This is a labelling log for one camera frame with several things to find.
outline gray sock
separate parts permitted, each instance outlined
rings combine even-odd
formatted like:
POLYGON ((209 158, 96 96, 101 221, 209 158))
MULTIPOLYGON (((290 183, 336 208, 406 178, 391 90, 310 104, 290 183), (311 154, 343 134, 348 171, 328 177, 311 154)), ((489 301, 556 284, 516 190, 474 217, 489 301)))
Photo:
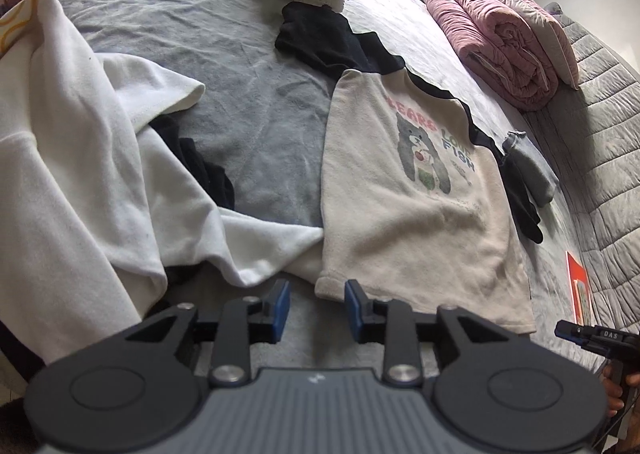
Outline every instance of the gray sock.
POLYGON ((502 143, 504 153, 510 155, 522 174, 533 200, 539 207, 551 202, 560 185, 544 156, 531 142, 526 132, 509 132, 502 143))

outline folded pink blanket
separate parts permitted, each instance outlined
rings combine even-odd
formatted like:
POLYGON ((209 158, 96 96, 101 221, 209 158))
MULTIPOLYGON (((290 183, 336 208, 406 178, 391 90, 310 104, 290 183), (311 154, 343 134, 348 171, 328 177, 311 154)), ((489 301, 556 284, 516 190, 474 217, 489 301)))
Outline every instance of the folded pink blanket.
POLYGON ((522 110, 544 107, 558 76, 526 22, 498 0, 424 0, 460 61, 522 110))

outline metal screw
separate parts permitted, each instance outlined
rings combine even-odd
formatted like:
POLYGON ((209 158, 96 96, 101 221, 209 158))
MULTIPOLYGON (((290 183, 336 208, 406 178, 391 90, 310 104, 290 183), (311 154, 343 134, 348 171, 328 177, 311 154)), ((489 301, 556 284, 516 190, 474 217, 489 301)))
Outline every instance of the metal screw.
POLYGON ((391 379, 396 382, 412 382, 420 376, 420 371, 408 364, 398 364, 387 371, 391 379))
POLYGON ((244 369, 238 366, 218 366, 213 370, 213 377, 219 382, 232 384, 242 380, 244 369))

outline gray quilted headboard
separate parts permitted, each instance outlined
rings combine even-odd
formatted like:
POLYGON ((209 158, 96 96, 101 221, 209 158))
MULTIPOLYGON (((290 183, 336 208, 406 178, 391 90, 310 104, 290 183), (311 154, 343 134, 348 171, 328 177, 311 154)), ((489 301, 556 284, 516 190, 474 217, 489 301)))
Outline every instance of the gray quilted headboard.
POLYGON ((578 60, 579 90, 559 87, 527 113, 562 183, 602 325, 640 331, 640 83, 584 27, 546 7, 578 60))

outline patterned pillow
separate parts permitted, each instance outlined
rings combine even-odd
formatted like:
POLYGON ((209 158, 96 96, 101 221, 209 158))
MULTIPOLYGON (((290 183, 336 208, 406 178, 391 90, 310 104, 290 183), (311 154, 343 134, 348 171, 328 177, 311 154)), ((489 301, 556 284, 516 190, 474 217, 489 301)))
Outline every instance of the patterned pillow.
POLYGON ((562 26, 534 0, 499 0, 529 25, 560 79, 578 89, 578 64, 562 26))

